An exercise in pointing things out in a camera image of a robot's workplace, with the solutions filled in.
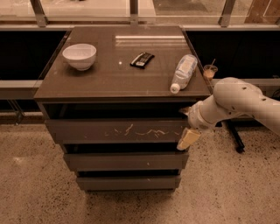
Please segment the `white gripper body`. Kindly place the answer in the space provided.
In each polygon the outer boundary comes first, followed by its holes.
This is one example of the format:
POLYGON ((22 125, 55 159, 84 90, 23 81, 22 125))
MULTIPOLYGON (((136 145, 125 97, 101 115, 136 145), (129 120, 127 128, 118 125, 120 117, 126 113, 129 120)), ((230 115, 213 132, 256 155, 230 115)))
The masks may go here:
POLYGON ((208 130, 216 126, 217 122, 207 121, 200 112, 200 107, 203 105, 203 101, 198 101, 193 104, 187 113, 188 123, 195 130, 208 130))

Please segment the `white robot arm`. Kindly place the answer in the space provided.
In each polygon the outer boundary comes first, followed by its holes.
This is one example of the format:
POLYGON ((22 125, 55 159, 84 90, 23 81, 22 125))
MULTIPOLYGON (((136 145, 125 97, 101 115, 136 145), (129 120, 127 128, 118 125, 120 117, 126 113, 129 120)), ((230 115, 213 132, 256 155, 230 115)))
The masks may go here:
POLYGON ((241 115, 254 118, 280 135, 280 101, 265 96, 259 87, 233 77, 219 80, 209 97, 181 111, 187 116, 188 125, 178 140, 179 151, 196 142, 202 131, 241 115))

